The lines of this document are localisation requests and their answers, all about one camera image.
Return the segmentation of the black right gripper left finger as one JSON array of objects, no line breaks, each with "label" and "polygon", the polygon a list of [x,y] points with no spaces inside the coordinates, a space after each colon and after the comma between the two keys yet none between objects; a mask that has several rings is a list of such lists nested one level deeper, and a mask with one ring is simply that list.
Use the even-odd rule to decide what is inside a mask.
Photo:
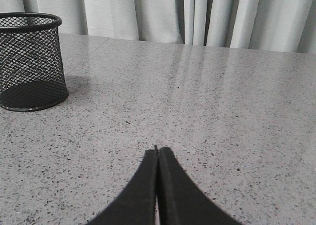
[{"label": "black right gripper left finger", "polygon": [[90,225],[154,225],[158,155],[146,150],[136,173],[118,197]]}]

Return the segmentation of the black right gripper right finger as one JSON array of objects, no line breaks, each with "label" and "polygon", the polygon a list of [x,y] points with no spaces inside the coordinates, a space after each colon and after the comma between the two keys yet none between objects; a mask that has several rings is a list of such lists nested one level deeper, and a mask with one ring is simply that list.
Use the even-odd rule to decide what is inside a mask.
[{"label": "black right gripper right finger", "polygon": [[238,225],[194,184],[168,147],[158,151],[158,209],[162,225]]}]

